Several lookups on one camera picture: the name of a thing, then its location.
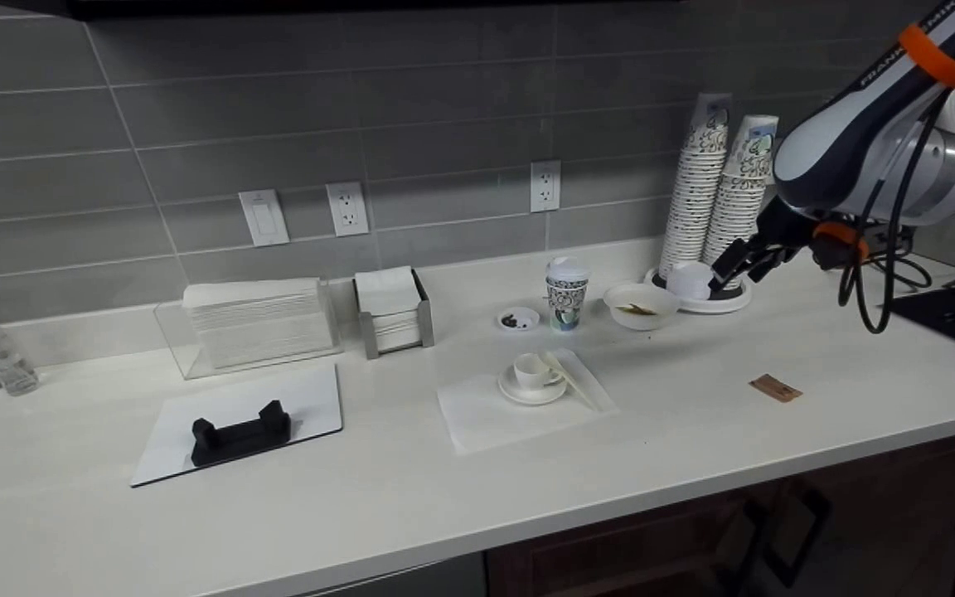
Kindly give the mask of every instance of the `small plate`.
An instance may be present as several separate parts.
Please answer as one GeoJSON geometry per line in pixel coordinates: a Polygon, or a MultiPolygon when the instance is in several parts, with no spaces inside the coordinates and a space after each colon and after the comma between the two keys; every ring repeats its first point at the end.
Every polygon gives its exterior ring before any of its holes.
{"type": "Polygon", "coordinates": [[[547,386],[547,389],[516,389],[515,372],[503,372],[501,396],[510,405],[544,407],[544,405],[555,405],[555,400],[566,397],[569,386],[560,378],[557,386],[547,386]]]}

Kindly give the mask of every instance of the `white countertop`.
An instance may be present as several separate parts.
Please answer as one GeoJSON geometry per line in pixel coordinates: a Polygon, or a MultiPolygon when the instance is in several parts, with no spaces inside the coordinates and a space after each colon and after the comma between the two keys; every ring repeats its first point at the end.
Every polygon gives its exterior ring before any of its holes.
{"type": "MultiPolygon", "coordinates": [[[[442,348],[470,321],[442,308],[442,348]]],[[[191,386],[164,352],[55,369],[0,400],[0,595],[302,595],[955,435],[955,346],[870,338],[817,268],[747,314],[590,321],[577,352],[620,410],[572,432],[459,457],[432,352],[340,355],[345,435],[139,491],[149,424],[191,386]],[[804,396],[751,396],[764,372],[804,396]]]]}

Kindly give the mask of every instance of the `gray tile wall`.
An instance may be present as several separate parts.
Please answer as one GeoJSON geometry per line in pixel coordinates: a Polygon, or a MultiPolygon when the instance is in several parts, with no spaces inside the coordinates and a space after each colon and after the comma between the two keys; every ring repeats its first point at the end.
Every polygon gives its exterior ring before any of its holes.
{"type": "Polygon", "coordinates": [[[934,0],[74,24],[0,4],[0,317],[657,236],[692,92],[799,118],[934,0]],[[528,211],[528,161],[564,208],[528,211]],[[372,236],[336,237],[325,182],[372,236]],[[250,250],[240,188],[293,242],[250,250]]]}

